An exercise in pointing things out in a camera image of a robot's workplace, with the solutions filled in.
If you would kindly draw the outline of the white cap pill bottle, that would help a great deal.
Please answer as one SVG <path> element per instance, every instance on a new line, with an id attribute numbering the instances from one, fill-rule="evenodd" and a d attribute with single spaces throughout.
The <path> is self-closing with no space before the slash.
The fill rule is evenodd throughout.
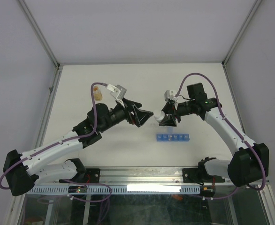
<path id="1" fill-rule="evenodd" d="M 158 123 L 160 123 L 160 122 L 162 122 L 162 121 L 164 120 L 164 118 L 165 118 L 165 113 L 164 113 L 163 111 L 161 111 L 161 110 L 155 110 L 155 111 L 154 111 L 154 118 L 155 118 L 155 120 L 156 120 Z"/>

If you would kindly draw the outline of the blue weekly pill organizer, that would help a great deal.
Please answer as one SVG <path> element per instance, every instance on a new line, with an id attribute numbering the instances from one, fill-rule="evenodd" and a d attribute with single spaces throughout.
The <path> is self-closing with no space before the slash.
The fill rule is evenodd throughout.
<path id="1" fill-rule="evenodd" d="M 188 133 L 176 133 L 173 127 L 168 127 L 166 132 L 156 134 L 157 142 L 189 142 Z"/>

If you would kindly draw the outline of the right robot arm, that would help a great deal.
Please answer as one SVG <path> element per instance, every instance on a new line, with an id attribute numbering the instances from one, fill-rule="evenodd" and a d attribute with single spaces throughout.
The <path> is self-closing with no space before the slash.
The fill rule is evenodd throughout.
<path id="1" fill-rule="evenodd" d="M 155 119 L 159 126 L 175 127 L 183 116 L 195 114 L 210 125 L 229 148 L 232 159 L 220 160 L 206 157 L 198 163 L 197 169 L 188 174 L 190 180 L 203 183 L 214 176 L 228 178 L 241 187 L 261 180 L 266 183 L 269 166 L 269 149 L 264 143 L 257 144 L 245 133 L 239 131 L 227 116 L 220 111 L 216 98 L 208 98 L 201 83 L 187 86 L 189 99 L 178 102 L 174 90 L 164 93 L 165 106 Z"/>

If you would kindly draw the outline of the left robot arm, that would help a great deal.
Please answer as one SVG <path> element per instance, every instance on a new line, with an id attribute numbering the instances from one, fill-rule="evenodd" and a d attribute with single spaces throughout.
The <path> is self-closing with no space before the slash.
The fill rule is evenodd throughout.
<path id="1" fill-rule="evenodd" d="M 0 179 L 6 179 L 6 188 L 13 196 L 23 195 L 41 182 L 64 179 L 83 181 L 86 171 L 80 159 L 68 159 L 61 164 L 53 162 L 71 152 L 93 145 L 102 138 L 102 133 L 122 121 L 141 127 L 153 116 L 153 112 L 141 107 L 141 103 L 125 98 L 117 102 L 114 108 L 108 108 L 103 103 L 93 104 L 86 119 L 57 141 L 22 153 L 10 151 Z"/>

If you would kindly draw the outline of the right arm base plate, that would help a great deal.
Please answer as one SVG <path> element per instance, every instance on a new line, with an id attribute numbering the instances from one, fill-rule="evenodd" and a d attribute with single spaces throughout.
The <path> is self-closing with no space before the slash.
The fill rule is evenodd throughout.
<path id="1" fill-rule="evenodd" d="M 183 168 L 182 169 L 182 177 L 184 183 L 196 183 L 201 186 L 204 183 L 224 183 L 225 179 L 221 176 L 209 175 L 205 169 L 205 163 L 207 161 L 216 159 L 215 157 L 206 157 L 198 162 L 197 167 L 193 168 Z"/>

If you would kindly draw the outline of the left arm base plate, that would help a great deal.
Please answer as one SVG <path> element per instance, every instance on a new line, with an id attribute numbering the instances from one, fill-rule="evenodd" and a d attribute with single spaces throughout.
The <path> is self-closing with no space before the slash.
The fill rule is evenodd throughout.
<path id="1" fill-rule="evenodd" d="M 74 178 L 69 179 L 76 183 L 99 183 L 100 168 L 86 168 L 85 172 L 80 172 Z"/>

